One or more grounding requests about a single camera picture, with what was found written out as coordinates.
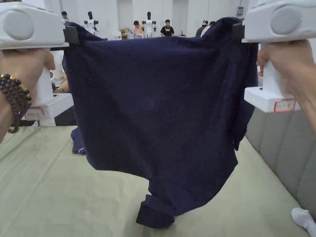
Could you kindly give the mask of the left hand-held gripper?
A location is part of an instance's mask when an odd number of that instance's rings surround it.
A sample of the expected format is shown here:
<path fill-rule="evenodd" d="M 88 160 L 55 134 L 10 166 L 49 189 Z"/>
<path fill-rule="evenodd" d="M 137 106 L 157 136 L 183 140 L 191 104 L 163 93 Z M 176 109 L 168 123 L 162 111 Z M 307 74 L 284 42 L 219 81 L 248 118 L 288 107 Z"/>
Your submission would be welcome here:
<path fill-rule="evenodd" d="M 45 2 L 7 2 L 0 4 L 0 49 L 43 48 L 61 51 L 78 44 L 77 28 L 66 26 Z M 50 71 L 44 68 L 36 85 L 35 99 L 23 120 L 38 126 L 55 126 L 55 117 L 73 106 L 69 93 L 54 94 Z"/>

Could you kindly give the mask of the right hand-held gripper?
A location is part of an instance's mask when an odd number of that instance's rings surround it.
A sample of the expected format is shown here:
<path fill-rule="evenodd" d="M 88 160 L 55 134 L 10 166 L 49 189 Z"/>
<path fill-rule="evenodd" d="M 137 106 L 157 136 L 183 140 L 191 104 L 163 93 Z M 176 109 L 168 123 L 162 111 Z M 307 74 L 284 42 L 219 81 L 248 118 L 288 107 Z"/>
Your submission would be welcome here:
<path fill-rule="evenodd" d="M 255 0 L 233 35 L 242 43 L 292 42 L 316 37 L 315 0 Z M 244 99 L 265 113 L 299 110 L 291 94 L 282 89 L 280 75 L 271 62 L 264 66 L 263 86 L 247 87 Z"/>

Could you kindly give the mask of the person's left hand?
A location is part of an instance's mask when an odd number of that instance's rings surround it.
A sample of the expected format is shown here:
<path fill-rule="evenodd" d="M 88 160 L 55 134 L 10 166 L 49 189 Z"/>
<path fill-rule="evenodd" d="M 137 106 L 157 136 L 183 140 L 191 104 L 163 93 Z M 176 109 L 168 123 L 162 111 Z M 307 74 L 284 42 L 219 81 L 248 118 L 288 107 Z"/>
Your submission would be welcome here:
<path fill-rule="evenodd" d="M 0 53 L 0 72 L 20 80 L 30 91 L 32 100 L 37 96 L 36 84 L 43 69 L 55 70 L 53 55 L 43 48 L 29 49 L 25 52 L 2 50 Z"/>

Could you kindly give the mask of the person's right hand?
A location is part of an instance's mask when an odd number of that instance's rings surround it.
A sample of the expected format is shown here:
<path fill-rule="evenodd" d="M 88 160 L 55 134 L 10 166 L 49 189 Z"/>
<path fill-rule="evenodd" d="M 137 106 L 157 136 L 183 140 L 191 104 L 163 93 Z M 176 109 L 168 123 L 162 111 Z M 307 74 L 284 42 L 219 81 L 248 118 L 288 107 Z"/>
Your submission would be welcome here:
<path fill-rule="evenodd" d="M 316 64 L 308 40 L 272 43 L 262 48 L 256 62 L 260 68 L 259 76 L 264 75 L 268 62 L 279 73 L 285 92 L 298 101 L 315 103 Z"/>

